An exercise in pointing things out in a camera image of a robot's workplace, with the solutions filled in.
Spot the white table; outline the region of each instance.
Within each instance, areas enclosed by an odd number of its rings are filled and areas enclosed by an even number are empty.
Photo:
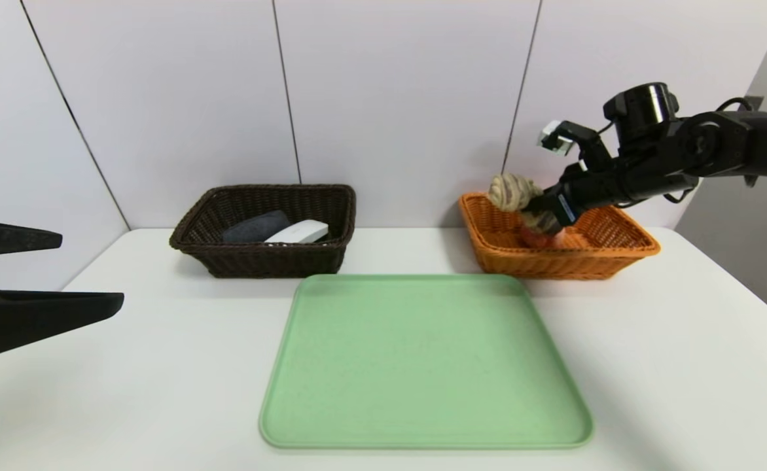
[[[525,281],[596,421],[542,452],[287,451],[257,420],[299,280],[216,280],[134,230],[69,284],[105,322],[0,355],[0,471],[767,469],[767,306],[670,230],[610,281]],[[476,272],[464,230],[360,229],[344,273]]]

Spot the black cable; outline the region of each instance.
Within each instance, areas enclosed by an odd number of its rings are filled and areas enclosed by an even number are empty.
[[[605,126],[604,128],[601,128],[601,129],[599,129],[599,131],[596,131],[596,134],[600,134],[601,135],[602,132],[607,131],[608,129],[611,128],[611,126],[613,126],[613,122],[612,121],[607,123],[607,126]]]
[[[685,199],[686,199],[686,197],[687,197],[687,196],[689,196],[689,194],[690,194],[690,193],[692,193],[692,190],[694,190],[694,188],[689,188],[689,190],[684,190],[684,191],[683,191],[683,194],[681,194],[681,195],[680,195],[680,199],[677,199],[677,198],[675,198],[675,197],[671,196],[671,194],[668,194],[668,193],[667,193],[667,194],[664,194],[664,197],[665,197],[665,198],[666,198],[666,200],[668,200],[670,203],[674,203],[675,205],[677,205],[677,203],[682,203],[682,202],[683,202],[683,200],[685,200]]]
[[[746,98],[743,98],[741,96],[736,96],[736,98],[727,99],[727,101],[725,101],[724,103],[721,103],[721,106],[718,107],[716,111],[723,111],[727,109],[727,107],[729,107],[731,104],[734,104],[734,103],[742,105],[742,107],[745,107],[745,110],[754,111],[753,105],[751,104],[751,102],[749,102]]]

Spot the wicker basket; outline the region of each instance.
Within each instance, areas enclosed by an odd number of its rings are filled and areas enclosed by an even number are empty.
[[[525,278],[603,280],[646,256],[660,245],[620,209],[584,213],[564,229],[561,248],[532,249],[520,238],[519,215],[495,208],[485,193],[459,198],[459,208],[483,271]]]
[[[275,209],[291,222],[318,220],[329,234],[312,244],[230,244],[229,227]],[[237,185],[213,188],[171,234],[171,247],[200,260],[218,278],[302,278],[336,273],[354,232],[355,194],[348,185]]]

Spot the dark gray object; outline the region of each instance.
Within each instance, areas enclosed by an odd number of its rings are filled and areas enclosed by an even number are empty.
[[[291,225],[287,215],[281,209],[264,213],[255,218],[243,220],[225,230],[222,234],[224,242],[231,244],[246,244],[264,242],[270,236]]]

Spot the basket rim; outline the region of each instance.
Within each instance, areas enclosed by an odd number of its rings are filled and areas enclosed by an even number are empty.
[[[229,190],[294,190],[294,191],[306,191],[306,190],[326,190],[327,188],[335,188],[336,190],[345,191],[348,194],[348,208],[347,218],[348,223],[344,227],[342,234],[333,239],[330,242],[311,242],[307,244],[265,244],[264,242],[247,242],[242,244],[231,244],[227,242],[184,242],[183,236],[186,235],[192,224],[194,224],[195,216],[207,205],[215,194],[222,191]],[[204,251],[234,251],[235,253],[250,253],[250,251],[263,251],[281,250],[281,251],[307,251],[308,253],[312,249],[341,249],[347,247],[348,242],[351,241],[351,236],[354,233],[354,217],[357,206],[357,195],[354,188],[347,184],[237,184],[237,185],[225,185],[207,190],[203,196],[198,199],[189,211],[186,212],[174,231],[171,233],[171,237],[168,239],[168,245],[171,245],[173,249],[183,251],[184,253],[203,253]]]
[[[474,221],[474,215],[471,214],[469,211],[467,204],[468,200],[473,200],[475,198],[487,198],[486,192],[471,192],[471,193],[465,193],[462,194],[461,197],[459,197],[459,208],[461,209],[462,215],[465,217],[465,224],[467,225],[468,232],[471,234],[471,241],[473,241],[475,244],[479,244],[482,246],[482,249],[493,251],[494,253],[504,253],[504,254],[521,254],[522,256],[536,256],[537,254],[545,254],[548,253],[551,256],[568,256],[568,257],[578,257],[578,256],[585,256],[585,257],[601,257],[601,258],[644,258],[646,256],[653,256],[654,254],[658,254],[661,250],[659,242],[656,241],[652,237],[650,233],[648,233],[644,227],[640,226],[640,224],[637,223],[637,221],[633,220],[632,217],[629,217],[625,211],[622,211],[621,209],[614,208],[612,206],[606,206],[606,211],[613,212],[617,217],[623,218],[623,220],[626,220],[629,224],[634,226],[635,229],[639,230],[645,236],[645,238],[648,239],[648,241],[651,242],[649,245],[643,245],[642,247],[622,247],[622,248],[613,248],[613,247],[551,247],[551,248],[543,248],[543,249],[533,249],[530,247],[498,247],[498,245],[492,245],[488,243],[488,241],[485,240],[485,238],[482,236],[482,233],[479,232],[479,230],[476,229],[476,222]]]

